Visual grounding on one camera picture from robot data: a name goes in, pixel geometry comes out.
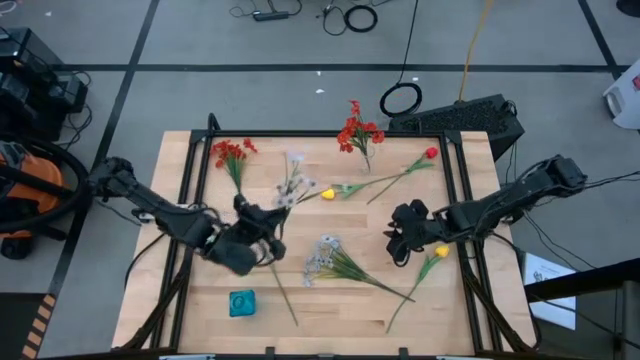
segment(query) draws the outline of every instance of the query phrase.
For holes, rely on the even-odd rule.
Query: yellow tulip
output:
[[[441,245],[436,248],[436,256],[447,257],[449,255],[449,246]]]
[[[336,192],[333,189],[329,189],[322,192],[322,198],[325,200],[333,200],[336,197]]]

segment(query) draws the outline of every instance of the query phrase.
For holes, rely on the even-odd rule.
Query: wooden tabletop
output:
[[[188,148],[189,132],[166,132],[158,156],[151,188],[171,201],[177,200]],[[305,154],[302,169],[323,189],[334,183],[359,183],[399,173],[427,147],[438,147],[435,139],[387,138],[376,146],[371,175],[359,171],[362,158],[339,153],[334,138],[254,138],[259,153],[249,159],[243,194],[252,203],[272,208],[275,186],[284,179],[284,154]],[[485,133],[463,133],[463,147],[474,198],[499,189],[498,178]],[[462,188],[450,146],[456,191]],[[413,199],[422,199],[430,210],[446,206],[446,182],[442,158],[434,167],[418,170],[398,181],[384,195],[366,202],[383,188],[381,182],[365,188],[347,200],[316,198],[296,206],[287,220],[283,241],[287,254],[276,268],[300,322],[296,327],[286,303],[268,268],[255,269],[239,277],[226,268],[199,257],[194,259],[184,313],[179,351],[185,353],[264,353],[273,346],[279,354],[333,353],[343,355],[393,355],[406,347],[412,355],[473,354],[462,278],[455,246],[437,264],[416,290],[413,299],[397,316],[389,334],[385,329],[400,298],[370,285],[348,280],[316,280],[303,285],[305,259],[323,234],[337,236],[345,250],[370,275],[389,287],[408,293],[426,254],[438,244],[414,253],[404,268],[397,268],[385,246],[382,234],[394,208]],[[196,166],[189,201],[193,201]],[[232,198],[235,188],[224,170],[209,167],[204,201],[219,209],[227,222],[235,220]],[[508,227],[497,232],[511,238]],[[136,252],[158,235],[154,225],[144,226]],[[144,322],[158,300],[168,241],[153,247],[131,272],[120,318],[113,340],[126,342]],[[530,345],[535,336],[522,280],[513,250],[489,238],[485,256],[496,306],[511,326]],[[251,317],[229,316],[229,293],[253,289],[257,312]],[[478,302],[483,343],[491,349],[486,316]],[[163,344],[168,343],[173,309],[166,314]]]

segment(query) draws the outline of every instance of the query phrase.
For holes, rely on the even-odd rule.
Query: blue cube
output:
[[[256,313],[256,293],[253,290],[229,294],[229,316],[250,316]]]

